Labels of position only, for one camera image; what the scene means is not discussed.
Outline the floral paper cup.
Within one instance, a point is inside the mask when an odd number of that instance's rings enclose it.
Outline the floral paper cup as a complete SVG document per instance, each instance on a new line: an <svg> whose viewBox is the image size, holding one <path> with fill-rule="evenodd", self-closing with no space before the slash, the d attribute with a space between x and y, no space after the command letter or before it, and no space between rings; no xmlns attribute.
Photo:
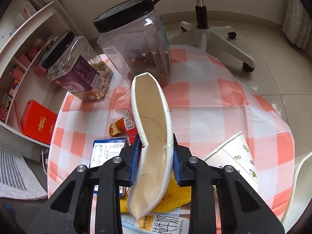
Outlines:
<svg viewBox="0 0 312 234"><path fill-rule="evenodd" d="M259 181L256 175L256 167L243 132L236 133L219 145L204 161L217 168L231 165L256 191L259 191Z"/></svg>

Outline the white paper cup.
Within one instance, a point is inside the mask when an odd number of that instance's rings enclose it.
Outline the white paper cup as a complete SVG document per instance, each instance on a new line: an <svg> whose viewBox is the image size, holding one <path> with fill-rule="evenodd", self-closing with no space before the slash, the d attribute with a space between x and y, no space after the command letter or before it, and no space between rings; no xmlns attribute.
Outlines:
<svg viewBox="0 0 312 234"><path fill-rule="evenodd" d="M134 77L131 111L142 148L127 207L131 216L140 220L165 195L174 160L170 110L163 90L152 74L145 72Z"/></svg>

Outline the white trash bin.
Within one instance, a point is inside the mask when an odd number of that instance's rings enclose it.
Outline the white trash bin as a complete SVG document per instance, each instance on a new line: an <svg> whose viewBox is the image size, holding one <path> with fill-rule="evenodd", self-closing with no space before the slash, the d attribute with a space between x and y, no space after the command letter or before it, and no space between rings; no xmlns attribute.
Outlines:
<svg viewBox="0 0 312 234"><path fill-rule="evenodd" d="M311 200L311 152L295 158L290 200L282 217L287 233L299 220Z"/></svg>

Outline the grey striped cloth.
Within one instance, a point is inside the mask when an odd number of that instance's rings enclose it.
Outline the grey striped cloth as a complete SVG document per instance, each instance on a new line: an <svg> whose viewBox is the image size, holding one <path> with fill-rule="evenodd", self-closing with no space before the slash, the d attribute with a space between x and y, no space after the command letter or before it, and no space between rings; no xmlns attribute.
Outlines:
<svg viewBox="0 0 312 234"><path fill-rule="evenodd" d="M1 150L0 179L2 198L39 200L48 196L20 153Z"/></svg>

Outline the yellow snack wrapper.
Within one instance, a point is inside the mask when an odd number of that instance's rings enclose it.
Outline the yellow snack wrapper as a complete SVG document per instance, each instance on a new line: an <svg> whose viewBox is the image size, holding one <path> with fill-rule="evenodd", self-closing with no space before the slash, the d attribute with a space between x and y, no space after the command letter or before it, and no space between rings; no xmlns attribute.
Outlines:
<svg viewBox="0 0 312 234"><path fill-rule="evenodd" d="M191 187L180 187L176 183L174 172L172 171L169 185L162 200L151 212L166 213L184 204L188 204L190 201Z"/></svg>

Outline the milk carton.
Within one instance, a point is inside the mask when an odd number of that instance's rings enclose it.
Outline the milk carton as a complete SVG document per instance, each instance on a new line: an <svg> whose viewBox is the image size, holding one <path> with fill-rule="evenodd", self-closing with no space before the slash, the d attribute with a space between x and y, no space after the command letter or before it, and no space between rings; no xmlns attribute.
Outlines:
<svg viewBox="0 0 312 234"><path fill-rule="evenodd" d="M150 213L140 220L127 213L121 219L124 233L188 233L190 210L176 208L167 213Z"/></svg>

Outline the blue white small carton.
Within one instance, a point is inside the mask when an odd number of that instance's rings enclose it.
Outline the blue white small carton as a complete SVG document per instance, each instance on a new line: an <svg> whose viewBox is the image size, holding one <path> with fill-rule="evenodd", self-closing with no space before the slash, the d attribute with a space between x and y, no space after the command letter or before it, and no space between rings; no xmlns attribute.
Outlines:
<svg viewBox="0 0 312 234"><path fill-rule="evenodd" d="M126 137L101 138L93 142L89 168L102 166L113 157L119 156L121 150L126 146Z"/></svg>

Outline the orange peel piece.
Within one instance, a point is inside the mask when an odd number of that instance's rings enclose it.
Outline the orange peel piece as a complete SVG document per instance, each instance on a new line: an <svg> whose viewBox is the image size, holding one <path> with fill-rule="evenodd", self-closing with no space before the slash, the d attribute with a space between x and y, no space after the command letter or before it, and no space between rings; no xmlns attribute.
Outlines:
<svg viewBox="0 0 312 234"><path fill-rule="evenodd" d="M127 135L128 137L136 136L137 128L132 115L127 112L126 115L118 121L110 124L109 134L112 137Z"/></svg>

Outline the pink checkered tablecloth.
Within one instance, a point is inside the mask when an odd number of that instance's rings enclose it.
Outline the pink checkered tablecloth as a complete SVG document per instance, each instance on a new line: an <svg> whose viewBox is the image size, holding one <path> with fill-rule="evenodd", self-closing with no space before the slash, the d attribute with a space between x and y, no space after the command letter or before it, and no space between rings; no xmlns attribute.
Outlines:
<svg viewBox="0 0 312 234"><path fill-rule="evenodd" d="M293 181L295 143L289 126L215 57L181 45L171 51L171 81L163 92L178 143L203 159L242 132L252 155L248 172L258 181L260 197L281 219ZM129 86L117 72L101 100L65 96L49 153L49 194L78 165L89 165L94 140L109 136L110 124L126 115L130 100Z"/></svg>

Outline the purple label cashew jar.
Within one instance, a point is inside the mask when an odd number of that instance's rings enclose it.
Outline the purple label cashew jar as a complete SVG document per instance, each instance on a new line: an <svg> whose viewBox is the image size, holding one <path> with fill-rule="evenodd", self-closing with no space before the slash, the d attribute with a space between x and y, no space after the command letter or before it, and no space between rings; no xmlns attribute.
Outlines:
<svg viewBox="0 0 312 234"><path fill-rule="evenodd" d="M37 69L82 101L103 99L113 76L86 38L71 30L52 38Z"/></svg>

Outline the grey office chair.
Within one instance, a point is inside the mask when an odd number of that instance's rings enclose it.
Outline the grey office chair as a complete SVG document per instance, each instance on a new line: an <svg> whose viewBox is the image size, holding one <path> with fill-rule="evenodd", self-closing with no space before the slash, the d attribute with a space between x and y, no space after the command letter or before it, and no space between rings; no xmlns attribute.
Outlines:
<svg viewBox="0 0 312 234"><path fill-rule="evenodd" d="M204 0L196 1L195 12L197 23L191 24L182 21L180 27L183 32L171 37L169 43L171 45L195 44L203 52L206 51L208 45L212 45L242 61L242 68L245 72L253 72L256 67L255 60L225 38L225 36L228 36L232 40L236 38L233 28L231 26L212 27L208 25L207 8L204 5Z"/></svg>

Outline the jar with dark nuts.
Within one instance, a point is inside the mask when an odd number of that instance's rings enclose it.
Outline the jar with dark nuts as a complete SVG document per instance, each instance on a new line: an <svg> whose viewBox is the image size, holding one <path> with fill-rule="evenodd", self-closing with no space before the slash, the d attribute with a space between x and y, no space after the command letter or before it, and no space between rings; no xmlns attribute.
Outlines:
<svg viewBox="0 0 312 234"><path fill-rule="evenodd" d="M152 0L127 0L111 7L93 24L97 43L121 76L131 83L148 72L160 86L171 77L171 49Z"/></svg>

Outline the beige lace curtain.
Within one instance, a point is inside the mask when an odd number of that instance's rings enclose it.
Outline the beige lace curtain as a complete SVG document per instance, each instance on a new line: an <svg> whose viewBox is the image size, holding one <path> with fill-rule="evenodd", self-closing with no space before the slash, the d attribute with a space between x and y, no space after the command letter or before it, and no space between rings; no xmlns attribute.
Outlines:
<svg viewBox="0 0 312 234"><path fill-rule="evenodd" d="M288 0L282 31L311 61L311 18L300 0Z"/></svg>

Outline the white bookshelf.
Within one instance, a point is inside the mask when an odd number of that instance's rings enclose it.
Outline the white bookshelf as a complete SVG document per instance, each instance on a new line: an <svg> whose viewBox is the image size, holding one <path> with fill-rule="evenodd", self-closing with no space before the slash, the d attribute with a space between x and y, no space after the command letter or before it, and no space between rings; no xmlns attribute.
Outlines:
<svg viewBox="0 0 312 234"><path fill-rule="evenodd" d="M15 21L19 27L1 45L1 126L31 144L49 147L23 134L21 119L29 101L48 107L55 92L56 85L36 74L48 44L67 30L82 31L60 0L24 0Z"/></svg>

